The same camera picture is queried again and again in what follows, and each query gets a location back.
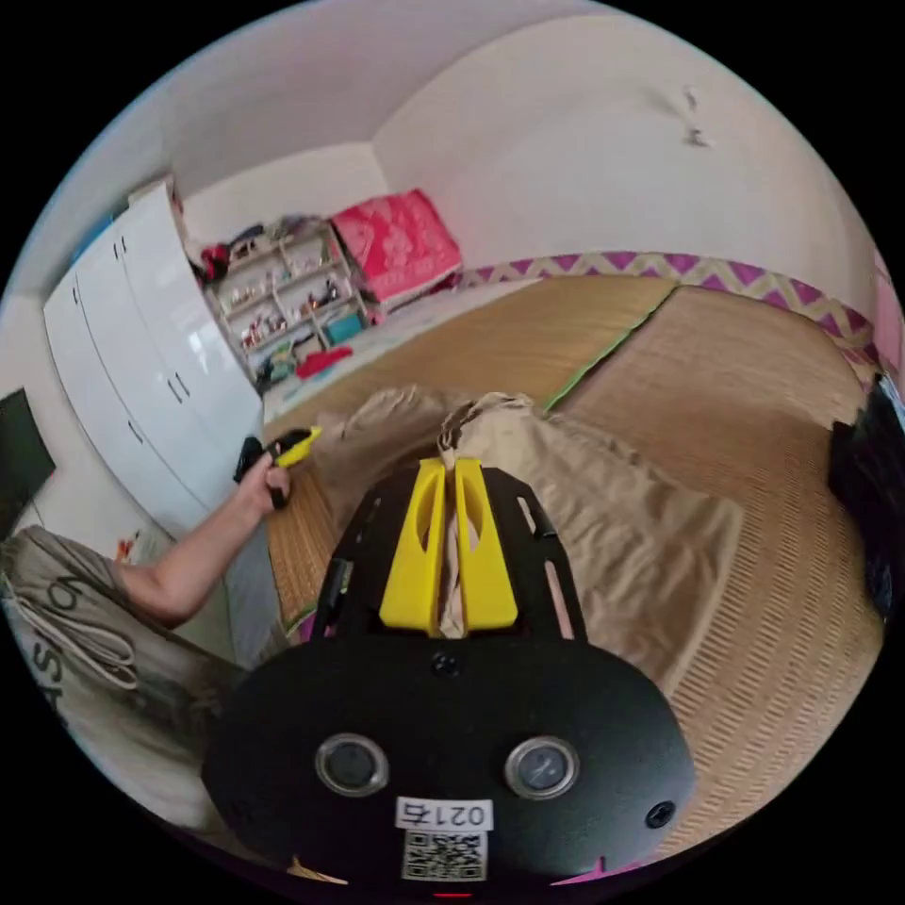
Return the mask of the person's left hand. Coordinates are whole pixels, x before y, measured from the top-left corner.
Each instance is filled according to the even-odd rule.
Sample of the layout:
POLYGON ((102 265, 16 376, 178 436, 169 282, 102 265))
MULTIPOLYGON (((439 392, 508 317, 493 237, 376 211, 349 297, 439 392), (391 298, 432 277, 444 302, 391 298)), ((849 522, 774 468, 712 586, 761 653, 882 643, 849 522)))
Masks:
POLYGON ((230 511, 244 526, 254 528, 288 501, 290 490, 289 472, 276 467, 272 455, 264 452, 240 480, 230 511))

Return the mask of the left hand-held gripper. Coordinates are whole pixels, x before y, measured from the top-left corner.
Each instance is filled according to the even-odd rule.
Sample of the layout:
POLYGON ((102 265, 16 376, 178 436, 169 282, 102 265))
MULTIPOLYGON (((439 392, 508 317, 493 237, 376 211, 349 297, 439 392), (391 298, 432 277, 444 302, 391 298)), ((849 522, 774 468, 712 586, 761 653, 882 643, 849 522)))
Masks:
POLYGON ((257 509, 285 508, 291 470, 310 455, 321 433, 320 426, 295 428, 267 444, 247 437, 234 474, 239 497, 257 509))

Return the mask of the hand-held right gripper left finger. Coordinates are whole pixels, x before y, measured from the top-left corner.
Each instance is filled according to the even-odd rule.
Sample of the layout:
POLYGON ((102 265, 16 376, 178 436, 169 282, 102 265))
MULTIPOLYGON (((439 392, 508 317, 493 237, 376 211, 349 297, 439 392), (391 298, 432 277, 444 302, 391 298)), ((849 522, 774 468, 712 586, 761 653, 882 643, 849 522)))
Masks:
POLYGON ((445 531, 446 468, 439 458, 424 459, 405 507, 378 611, 386 628, 439 635, 445 531))

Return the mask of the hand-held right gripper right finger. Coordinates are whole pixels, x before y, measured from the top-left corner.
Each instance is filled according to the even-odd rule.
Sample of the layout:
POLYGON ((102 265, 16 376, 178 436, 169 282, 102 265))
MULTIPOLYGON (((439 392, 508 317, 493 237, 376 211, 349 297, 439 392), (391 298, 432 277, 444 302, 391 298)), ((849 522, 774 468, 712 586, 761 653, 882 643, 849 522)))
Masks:
POLYGON ((516 623, 516 598, 480 462, 453 469, 459 589, 468 632, 497 632, 516 623))

